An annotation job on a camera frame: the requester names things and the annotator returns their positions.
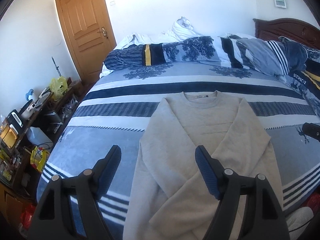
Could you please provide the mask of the beige knit sweater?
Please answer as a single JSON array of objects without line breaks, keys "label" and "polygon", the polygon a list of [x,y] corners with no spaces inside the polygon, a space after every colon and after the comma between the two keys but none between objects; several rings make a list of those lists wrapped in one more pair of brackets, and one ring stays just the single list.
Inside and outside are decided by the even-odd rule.
[{"label": "beige knit sweater", "polygon": [[139,141],[124,239],[202,239],[228,178],[264,175],[283,201],[276,154],[246,99],[164,97]]}]

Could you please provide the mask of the red plastic bag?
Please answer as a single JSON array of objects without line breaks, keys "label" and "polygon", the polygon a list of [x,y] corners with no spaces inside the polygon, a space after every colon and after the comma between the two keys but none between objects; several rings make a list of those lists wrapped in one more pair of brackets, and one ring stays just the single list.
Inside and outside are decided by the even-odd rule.
[{"label": "red plastic bag", "polygon": [[32,203],[27,204],[23,209],[20,216],[22,228],[28,230],[31,225],[31,220],[33,218],[36,206]]}]

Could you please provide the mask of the rolled blue patterned quilt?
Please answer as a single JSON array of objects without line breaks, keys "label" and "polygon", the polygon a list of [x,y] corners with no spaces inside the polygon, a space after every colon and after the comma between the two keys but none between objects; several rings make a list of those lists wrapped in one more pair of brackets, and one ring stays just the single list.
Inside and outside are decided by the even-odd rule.
[{"label": "rolled blue patterned quilt", "polygon": [[286,37],[262,40],[238,35],[199,36],[158,44],[131,44],[112,50],[104,59],[100,77],[115,70],[141,70],[147,74],[173,62],[208,64],[226,74],[252,69],[286,84],[319,115],[319,50]]}]

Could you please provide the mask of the white plastic container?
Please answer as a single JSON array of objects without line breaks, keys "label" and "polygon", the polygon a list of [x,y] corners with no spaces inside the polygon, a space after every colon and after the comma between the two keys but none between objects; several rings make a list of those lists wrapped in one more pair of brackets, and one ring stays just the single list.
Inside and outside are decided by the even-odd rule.
[{"label": "white plastic container", "polygon": [[26,136],[33,145],[48,148],[53,146],[53,142],[38,127],[30,127],[26,132]]}]

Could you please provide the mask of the dark cluttered side shelf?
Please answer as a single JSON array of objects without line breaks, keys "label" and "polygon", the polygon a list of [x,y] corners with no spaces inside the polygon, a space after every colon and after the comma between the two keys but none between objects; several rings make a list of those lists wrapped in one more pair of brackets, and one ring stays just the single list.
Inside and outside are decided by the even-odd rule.
[{"label": "dark cluttered side shelf", "polygon": [[41,173],[36,165],[41,160],[42,151],[50,152],[54,148],[84,94],[80,80],[69,81],[67,91],[59,100],[48,92],[32,105],[34,112],[23,121],[22,130],[12,148],[2,143],[14,162],[9,168],[11,175],[8,178],[1,176],[2,184],[22,198],[35,198]]}]

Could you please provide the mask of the yellow box on shelf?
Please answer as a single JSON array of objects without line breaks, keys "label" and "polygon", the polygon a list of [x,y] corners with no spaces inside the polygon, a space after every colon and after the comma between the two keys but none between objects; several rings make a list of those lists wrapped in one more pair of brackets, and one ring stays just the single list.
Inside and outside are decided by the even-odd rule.
[{"label": "yellow box on shelf", "polygon": [[18,136],[10,126],[1,126],[1,139],[7,148],[13,148]]}]

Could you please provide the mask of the black and white appliance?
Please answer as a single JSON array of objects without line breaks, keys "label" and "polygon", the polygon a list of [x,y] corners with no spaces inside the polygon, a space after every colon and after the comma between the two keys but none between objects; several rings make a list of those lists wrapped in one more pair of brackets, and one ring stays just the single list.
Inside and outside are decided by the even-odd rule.
[{"label": "black and white appliance", "polygon": [[9,126],[14,128],[17,135],[21,135],[24,132],[25,122],[15,109],[8,114],[7,121]]}]

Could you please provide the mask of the dark wooden headboard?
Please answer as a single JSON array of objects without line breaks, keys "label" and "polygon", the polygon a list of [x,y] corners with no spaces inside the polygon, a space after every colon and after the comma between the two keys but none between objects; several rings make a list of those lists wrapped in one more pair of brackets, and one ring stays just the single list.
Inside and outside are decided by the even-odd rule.
[{"label": "dark wooden headboard", "polygon": [[253,19],[255,36],[262,40],[275,40],[284,36],[308,47],[319,49],[319,29],[313,25],[294,18],[276,20]]}]

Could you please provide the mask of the blue striped bed blanket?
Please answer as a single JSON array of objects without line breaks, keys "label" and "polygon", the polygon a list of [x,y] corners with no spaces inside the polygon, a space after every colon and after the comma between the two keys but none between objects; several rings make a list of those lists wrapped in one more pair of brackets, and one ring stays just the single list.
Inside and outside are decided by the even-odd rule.
[{"label": "blue striped bed blanket", "polygon": [[170,94],[218,90],[245,98],[271,136],[284,211],[289,214],[319,186],[319,142],[302,130],[303,124],[318,124],[319,118],[296,92],[298,84],[295,77],[284,85],[255,70],[209,63],[168,63],[113,72],[93,86],[75,111],[44,167],[37,195],[42,195],[53,175],[76,176],[118,145],[121,162],[99,207],[112,236],[122,239],[139,140],[159,102]]}]

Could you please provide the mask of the yellow plastic bag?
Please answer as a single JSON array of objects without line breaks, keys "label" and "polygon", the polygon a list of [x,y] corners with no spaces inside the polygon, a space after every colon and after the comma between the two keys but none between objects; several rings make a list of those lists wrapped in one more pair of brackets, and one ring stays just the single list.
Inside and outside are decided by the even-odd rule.
[{"label": "yellow plastic bag", "polygon": [[53,78],[49,85],[50,91],[53,94],[53,100],[60,100],[68,90],[67,79],[64,76],[60,76],[57,79]]}]

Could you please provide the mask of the white crumpled bed sheet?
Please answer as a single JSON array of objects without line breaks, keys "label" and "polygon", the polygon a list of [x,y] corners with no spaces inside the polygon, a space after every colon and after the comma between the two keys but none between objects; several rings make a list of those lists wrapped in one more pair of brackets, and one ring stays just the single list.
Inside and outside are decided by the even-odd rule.
[{"label": "white crumpled bed sheet", "polygon": [[159,34],[132,32],[125,36],[104,59],[99,77],[127,68],[155,71],[172,62],[209,62],[219,67],[249,69],[236,58],[236,53],[231,38],[197,33],[191,22],[181,17]]}]

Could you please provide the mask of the wooden door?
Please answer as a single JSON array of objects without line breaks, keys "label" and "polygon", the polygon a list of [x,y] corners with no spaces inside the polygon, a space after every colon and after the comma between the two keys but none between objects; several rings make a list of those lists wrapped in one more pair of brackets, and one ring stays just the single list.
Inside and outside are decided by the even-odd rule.
[{"label": "wooden door", "polygon": [[55,0],[62,32],[84,83],[99,79],[103,61],[116,47],[105,0]]}]

